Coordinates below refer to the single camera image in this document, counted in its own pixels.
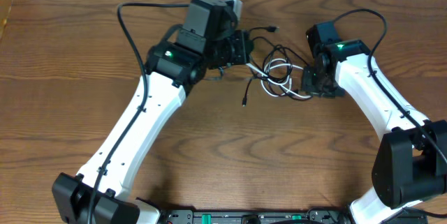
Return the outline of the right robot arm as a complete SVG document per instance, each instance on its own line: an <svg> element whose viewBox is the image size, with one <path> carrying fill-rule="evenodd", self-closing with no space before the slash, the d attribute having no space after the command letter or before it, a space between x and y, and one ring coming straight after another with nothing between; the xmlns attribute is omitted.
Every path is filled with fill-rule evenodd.
<svg viewBox="0 0 447 224"><path fill-rule="evenodd" d="M380 71L361 40L342 40L333 22L306 32L314 65L301 89L312 96L349 94L373 126L380 146L372 188L349 205L352 223L384 223L446 193L446 121L430 121Z"/></svg>

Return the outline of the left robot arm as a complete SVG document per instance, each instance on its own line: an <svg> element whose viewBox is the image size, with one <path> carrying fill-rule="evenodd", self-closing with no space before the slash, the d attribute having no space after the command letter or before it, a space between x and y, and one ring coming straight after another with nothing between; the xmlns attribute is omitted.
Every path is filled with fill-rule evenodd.
<svg viewBox="0 0 447 224"><path fill-rule="evenodd" d="M161 129L207 70L244 65L252 44L238 29L240 0L191 0L186 18L139 58L141 76L123 114L75 175L60 174L52 194L65 223L148 223L161 212L130 200L135 177Z"/></svg>

